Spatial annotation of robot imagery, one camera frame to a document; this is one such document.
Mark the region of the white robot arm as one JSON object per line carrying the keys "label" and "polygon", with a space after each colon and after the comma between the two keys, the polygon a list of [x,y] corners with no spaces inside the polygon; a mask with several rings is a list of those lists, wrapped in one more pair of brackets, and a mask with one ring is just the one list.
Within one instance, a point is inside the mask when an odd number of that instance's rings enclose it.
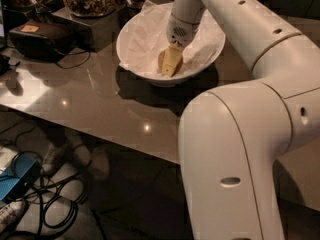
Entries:
{"label": "white robot arm", "polygon": [[185,108],[178,147],[195,240],[285,240],[278,156],[320,134],[320,49],[257,0],[174,0],[168,39],[185,46],[208,10],[253,80]]}

